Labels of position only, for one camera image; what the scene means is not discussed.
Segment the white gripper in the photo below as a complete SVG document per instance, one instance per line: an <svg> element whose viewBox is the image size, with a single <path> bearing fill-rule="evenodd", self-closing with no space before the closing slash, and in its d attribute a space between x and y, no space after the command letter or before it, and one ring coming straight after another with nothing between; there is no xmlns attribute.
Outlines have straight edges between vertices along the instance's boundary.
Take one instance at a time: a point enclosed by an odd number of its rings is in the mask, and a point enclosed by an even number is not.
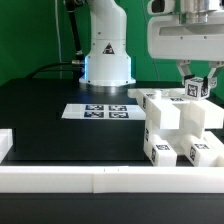
<svg viewBox="0 0 224 224"><path fill-rule="evenodd" d="M189 60L210 61L209 89L224 70L224 13L211 13L205 24L182 25L178 15L153 17L147 28L148 52L155 59L175 59L185 85L193 77Z"/></svg>

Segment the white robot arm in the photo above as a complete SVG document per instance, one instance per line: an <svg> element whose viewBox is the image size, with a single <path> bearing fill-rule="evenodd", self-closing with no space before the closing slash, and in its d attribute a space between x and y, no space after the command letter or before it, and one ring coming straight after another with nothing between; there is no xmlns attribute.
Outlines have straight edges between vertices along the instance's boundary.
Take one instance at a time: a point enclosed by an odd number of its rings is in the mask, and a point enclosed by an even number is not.
<svg viewBox="0 0 224 224"><path fill-rule="evenodd" d="M125 11L115 0L86 0L91 15L91 50L85 58L83 83L97 87L124 86L131 78L126 53ZM147 47L154 59L177 62L182 79L188 63L207 61L208 86L224 68L224 5L222 0L149 0Z"/></svg>

